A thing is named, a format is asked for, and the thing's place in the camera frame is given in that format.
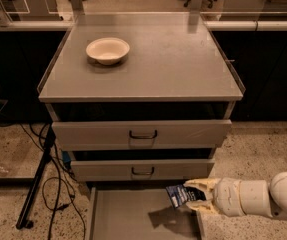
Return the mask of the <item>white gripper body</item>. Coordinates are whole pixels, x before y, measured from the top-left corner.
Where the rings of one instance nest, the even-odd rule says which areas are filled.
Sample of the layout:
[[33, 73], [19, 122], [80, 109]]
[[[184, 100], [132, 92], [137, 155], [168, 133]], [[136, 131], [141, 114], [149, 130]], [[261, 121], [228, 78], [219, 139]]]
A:
[[213, 202], [228, 217], [244, 216], [240, 201], [240, 180], [222, 178], [214, 187]]

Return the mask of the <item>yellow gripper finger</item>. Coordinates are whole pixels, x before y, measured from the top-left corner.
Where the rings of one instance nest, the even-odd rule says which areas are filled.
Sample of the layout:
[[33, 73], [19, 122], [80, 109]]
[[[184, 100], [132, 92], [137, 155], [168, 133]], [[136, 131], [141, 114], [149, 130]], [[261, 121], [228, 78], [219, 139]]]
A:
[[220, 182], [220, 178], [192, 179], [184, 183], [185, 187], [196, 188], [204, 193], [211, 193]]
[[220, 211], [213, 205], [211, 200], [189, 201], [186, 203], [186, 206], [191, 210], [201, 213], [212, 214], [212, 215], [218, 215], [220, 213]]

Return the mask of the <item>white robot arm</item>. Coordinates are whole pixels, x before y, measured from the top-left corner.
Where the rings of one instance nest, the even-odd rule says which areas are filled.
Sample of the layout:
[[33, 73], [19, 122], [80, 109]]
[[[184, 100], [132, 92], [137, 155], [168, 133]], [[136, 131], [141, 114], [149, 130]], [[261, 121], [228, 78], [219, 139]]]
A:
[[188, 201], [195, 211], [228, 217], [248, 215], [287, 221], [287, 172], [266, 180], [205, 178], [188, 180], [185, 187], [200, 190], [205, 200]]

